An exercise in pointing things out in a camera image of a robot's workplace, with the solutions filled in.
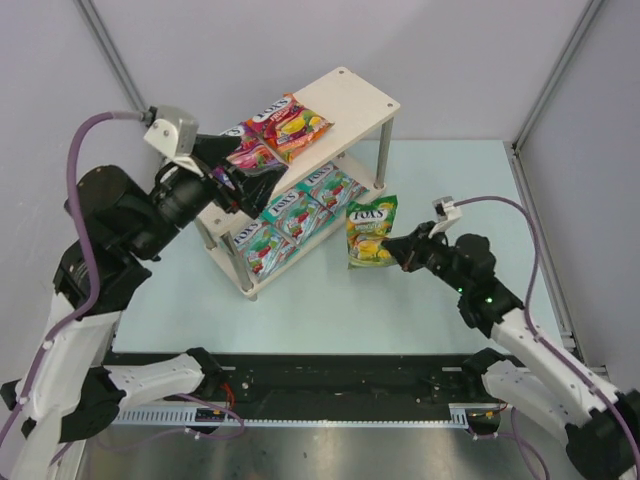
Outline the teal cherry mint candy bag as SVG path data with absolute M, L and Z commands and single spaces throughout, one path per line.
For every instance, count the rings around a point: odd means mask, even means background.
M 273 199 L 262 216 L 297 246 L 302 246 L 334 220 L 326 207 L 298 188 L 291 188 Z

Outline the purple Fox's berries candy bag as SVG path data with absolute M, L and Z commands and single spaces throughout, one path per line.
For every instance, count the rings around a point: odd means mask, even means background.
M 262 142 L 259 134 L 248 122 L 237 125 L 219 133 L 220 136 L 238 137 L 239 146 L 227 156 L 227 160 L 241 169 L 259 169 L 280 165 L 281 161 Z

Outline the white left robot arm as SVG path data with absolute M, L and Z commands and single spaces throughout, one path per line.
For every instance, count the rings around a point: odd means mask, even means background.
M 66 208 L 78 238 L 61 257 L 47 330 L 28 373 L 1 388 L 12 416 L 24 420 L 15 479 L 45 478 L 60 446 L 97 435 L 125 410 L 209 394 L 224 382 L 219 363 L 201 347 L 129 373 L 104 365 L 99 352 L 150 277 L 146 261 L 158 260 L 211 204 L 257 217 L 286 168 L 232 164 L 236 137 L 162 128 L 145 139 L 165 158 L 150 191 L 113 165 L 79 176 L 80 141 L 72 143 Z

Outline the teal candy bag back side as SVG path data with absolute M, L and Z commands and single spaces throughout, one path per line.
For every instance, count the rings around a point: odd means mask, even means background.
M 368 189 L 328 162 L 297 183 L 297 187 L 332 213 L 339 213 Z

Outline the green Fox's spring tea bag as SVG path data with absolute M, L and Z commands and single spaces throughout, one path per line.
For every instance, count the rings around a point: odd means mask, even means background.
M 346 209 L 348 268 L 387 267 L 395 263 L 382 245 L 389 238 L 398 208 L 396 195 L 362 204 L 352 201 Z

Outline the orange Fox's fruits candy bag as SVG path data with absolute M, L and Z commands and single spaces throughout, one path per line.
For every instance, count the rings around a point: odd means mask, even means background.
M 287 163 L 291 163 L 334 125 L 301 103 L 292 93 L 284 94 L 246 122 Z

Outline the teal Fox's mint candy bag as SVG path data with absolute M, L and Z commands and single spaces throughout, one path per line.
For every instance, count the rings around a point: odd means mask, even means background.
M 258 282 L 274 274 L 298 253 L 272 224 L 258 217 L 233 238 L 238 253 Z

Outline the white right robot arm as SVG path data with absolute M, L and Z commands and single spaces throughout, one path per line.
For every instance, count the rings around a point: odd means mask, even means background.
M 622 392 L 552 341 L 496 277 L 487 238 L 465 234 L 449 245 L 435 227 L 423 223 L 382 244 L 404 271 L 426 269 L 453 288 L 464 322 L 513 355 L 485 349 L 472 357 L 484 391 L 553 436 L 583 478 L 638 475 L 638 391 Z

